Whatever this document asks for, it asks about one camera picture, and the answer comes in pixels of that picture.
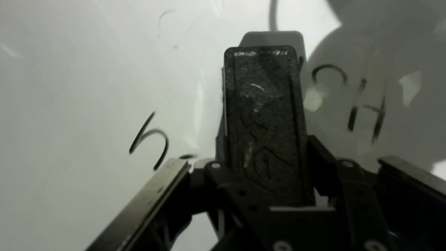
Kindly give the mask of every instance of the white backdrop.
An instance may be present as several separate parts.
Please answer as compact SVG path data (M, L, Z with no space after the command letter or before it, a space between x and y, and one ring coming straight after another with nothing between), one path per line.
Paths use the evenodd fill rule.
M223 53L250 31L298 31L307 127L336 155L376 171L399 155L442 175L446 159L446 6L442 0L3 0L0 3L0 246L83 250L167 157L213 157L222 113ZM348 75L348 87L333 70ZM347 130L361 78L360 108ZM208 250L206 217L175 250Z

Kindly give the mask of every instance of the textured black pad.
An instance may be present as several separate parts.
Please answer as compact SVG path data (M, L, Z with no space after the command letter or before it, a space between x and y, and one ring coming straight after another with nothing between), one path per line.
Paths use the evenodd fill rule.
M268 205L314 204L299 83L302 61L290 46L234 47L224 55L225 158Z

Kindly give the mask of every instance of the white surface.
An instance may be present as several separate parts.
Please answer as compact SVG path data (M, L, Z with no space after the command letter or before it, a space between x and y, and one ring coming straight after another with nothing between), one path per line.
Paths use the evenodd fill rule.
M446 159L444 1L337 2L281 0L277 8L278 29L304 38L302 93L318 65L349 76L351 86L339 89L338 74L318 75L324 95L306 111L308 131L368 169L387 154L431 169ZM245 33L269 30L269 9L267 0L2 1L2 249L85 249L152 175L161 137L132 156L128 149L154 110L150 127L169 135L167 157L214 156L223 53ZM347 131L362 77L364 103L379 105L384 81L389 92L374 145L376 113L360 110ZM176 250L215 242L205 217L192 227Z

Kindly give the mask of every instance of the screw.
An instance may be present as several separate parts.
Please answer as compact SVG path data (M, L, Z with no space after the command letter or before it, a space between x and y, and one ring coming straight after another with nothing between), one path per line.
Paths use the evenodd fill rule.
M353 163L348 160L342 161L342 165L344 165L346 167L353 167Z
M213 168L220 168L220 163L214 162L211 164L211 167Z
M367 240L364 243L364 248L367 251L387 251L386 246L384 246L381 242L376 240Z
M276 241L273 245L274 251L293 251L291 245L286 241Z

